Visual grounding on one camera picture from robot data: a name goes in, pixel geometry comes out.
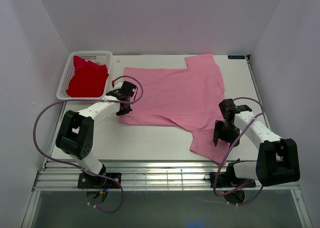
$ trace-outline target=red cloth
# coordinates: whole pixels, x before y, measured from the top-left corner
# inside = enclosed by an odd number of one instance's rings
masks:
[[[100,97],[104,94],[108,68],[79,56],[73,57],[74,76],[69,82],[66,93],[70,97]]]

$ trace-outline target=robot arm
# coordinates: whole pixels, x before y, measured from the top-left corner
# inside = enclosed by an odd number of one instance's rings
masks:
[[[246,129],[254,119],[254,114],[247,105],[236,106],[232,99],[223,100],[219,107],[224,121],[216,121],[213,141],[216,145],[218,139],[231,144],[239,136],[240,129]],[[254,179],[263,186],[270,186],[299,180],[298,150],[292,139],[282,139],[258,120],[249,126],[245,134],[258,149],[258,158],[254,162],[230,163],[226,171],[230,182]]]
[[[106,168],[92,153],[94,127],[113,113],[119,116],[132,111],[130,104],[107,100],[129,101],[136,89],[136,85],[128,81],[119,82],[104,96],[104,102],[97,102],[78,112],[67,111],[55,141],[56,146],[83,168],[96,174],[104,174]]]

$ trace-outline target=white wall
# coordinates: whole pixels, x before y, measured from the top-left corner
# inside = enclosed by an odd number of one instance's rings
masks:
[[[320,2],[281,0],[252,67],[272,129],[298,144],[302,195],[320,227]]]
[[[70,52],[251,54],[280,0],[42,0]]]
[[[0,227],[20,227],[43,159],[36,115],[53,102],[68,52],[41,0],[0,0]],[[60,108],[38,129],[48,148]]]

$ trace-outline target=white table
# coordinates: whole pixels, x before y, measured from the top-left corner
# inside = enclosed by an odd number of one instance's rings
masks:
[[[183,69],[187,67],[184,58],[188,56],[190,55],[114,56],[109,79],[112,80],[123,75],[125,67]],[[226,55],[215,55],[214,59],[223,75],[226,98],[245,96],[258,99],[246,60],[229,60]],[[261,112],[259,105],[252,101],[239,100],[235,103],[248,104],[255,114]],[[64,111],[78,111],[89,105],[71,102],[66,104]],[[262,116],[259,120],[265,123]],[[118,123],[118,117],[114,115],[95,128],[92,151],[100,160],[208,160],[189,151],[191,141],[191,133],[181,128],[130,126]],[[57,147],[54,147],[52,156],[59,159],[70,159]],[[241,138],[240,145],[232,150],[228,160],[238,158],[256,160],[257,156],[258,150],[245,136]]]

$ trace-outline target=purple cable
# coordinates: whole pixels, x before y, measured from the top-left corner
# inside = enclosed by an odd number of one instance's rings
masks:
[[[84,171],[84,172],[86,172],[86,173],[88,173],[88,174],[90,174],[90,175],[98,176],[98,177],[101,177],[101,178],[110,180],[110,181],[116,183],[116,184],[120,187],[120,189],[121,189],[121,202],[120,202],[119,206],[118,206],[115,210],[109,211],[109,210],[103,209],[103,208],[101,208],[101,207],[98,207],[98,206],[96,205],[96,208],[98,208],[98,209],[100,209],[100,210],[102,210],[102,211],[104,211],[104,212],[106,212],[106,213],[110,213],[110,214],[117,212],[117,211],[121,208],[122,203],[124,202],[124,190],[123,190],[121,184],[120,184],[118,181],[116,181],[115,179],[112,179],[112,178],[110,178],[110,177],[107,177],[107,176],[104,176],[104,175],[100,175],[100,174],[96,174],[96,173],[93,173],[93,172],[91,172],[91,171],[85,170],[85,169],[84,169],[83,167],[81,167],[80,165],[77,165],[77,164],[74,164],[74,163],[71,163],[71,162],[68,162],[68,161],[63,161],[63,160],[60,160],[60,159],[55,159],[55,158],[52,158],[51,156],[47,155],[46,153],[44,153],[44,152],[40,149],[40,147],[39,147],[39,145],[38,145],[38,143],[37,143],[36,130],[37,130],[38,122],[39,122],[41,116],[43,115],[43,113],[44,113],[46,110],[48,110],[49,108],[51,108],[52,106],[56,105],[56,104],[60,104],[60,103],[64,103],[64,102],[74,102],[74,101],[111,102],[111,103],[122,103],[122,104],[134,104],[134,103],[138,102],[138,101],[141,99],[141,97],[143,96],[143,94],[144,94],[144,89],[143,89],[143,87],[142,87],[142,84],[141,84],[137,79],[135,79],[134,77],[127,76],[127,75],[123,75],[123,76],[117,77],[114,81],[116,81],[116,80],[118,80],[118,79],[120,79],[120,78],[130,78],[130,79],[135,80],[135,81],[139,84],[139,86],[140,86],[140,88],[141,88],[141,94],[140,94],[140,96],[137,98],[137,100],[135,100],[135,101],[133,101],[133,102],[130,102],[130,101],[119,101],[119,100],[104,100],[104,99],[66,99],[66,100],[59,100],[59,101],[56,101],[56,102],[54,102],[54,103],[46,106],[46,107],[39,113],[39,115],[38,115],[37,118],[35,119],[34,126],[33,126],[33,134],[32,134],[32,136],[33,136],[33,143],[34,143],[34,145],[35,145],[35,148],[37,149],[37,151],[38,151],[41,155],[43,155],[43,156],[46,157],[47,159],[50,159],[50,160],[55,161],[55,162],[58,162],[58,163],[68,164],[68,165],[74,166],[74,167],[79,168],[79,169],[81,169],[82,171]]]
[[[262,112],[261,112],[261,113],[258,113],[258,114],[254,117],[254,119],[251,120],[250,123],[243,129],[243,131],[241,132],[241,134],[240,134],[240,135],[235,139],[235,141],[232,143],[232,145],[230,146],[228,152],[225,154],[223,160],[221,161],[220,165],[218,166],[218,171],[217,171],[217,173],[216,173],[216,176],[215,176],[215,178],[214,178],[214,183],[213,183],[213,192],[214,192],[214,194],[215,194],[216,196],[225,196],[225,195],[231,194],[231,193],[233,193],[233,192],[235,192],[235,191],[237,191],[237,190],[245,187],[247,184],[249,184],[249,183],[251,182],[251,181],[248,181],[248,182],[246,182],[246,183],[238,186],[237,188],[234,188],[234,189],[232,189],[232,190],[230,190],[230,191],[228,191],[228,192],[225,192],[225,193],[223,193],[223,194],[218,194],[217,191],[216,191],[217,182],[218,182],[218,177],[219,177],[219,175],[220,175],[221,169],[222,169],[222,167],[224,166],[224,163],[226,162],[226,160],[227,160],[230,152],[231,152],[232,149],[235,147],[235,144],[240,140],[240,138],[241,138],[241,137],[245,134],[245,132],[249,129],[250,125],[252,125],[252,124],[255,122],[255,119],[265,113],[265,108],[264,108],[264,106],[262,105],[262,103],[260,103],[259,101],[255,100],[255,99],[252,99],[252,98],[247,98],[247,97],[238,97],[238,98],[235,98],[234,101],[235,101],[235,100],[238,100],[238,99],[248,99],[248,100],[252,100],[252,101],[258,103],[258,104],[260,105],[260,107],[261,107],[261,111],[262,111]],[[255,198],[257,198],[257,196],[261,193],[262,189],[263,189],[263,186],[261,186],[260,190],[257,192],[257,194],[256,194],[252,199],[250,199],[250,200],[248,200],[248,201],[246,201],[246,202],[244,202],[244,203],[242,203],[242,204],[238,204],[238,205],[245,205],[245,204],[251,203],[251,202],[252,202]]]

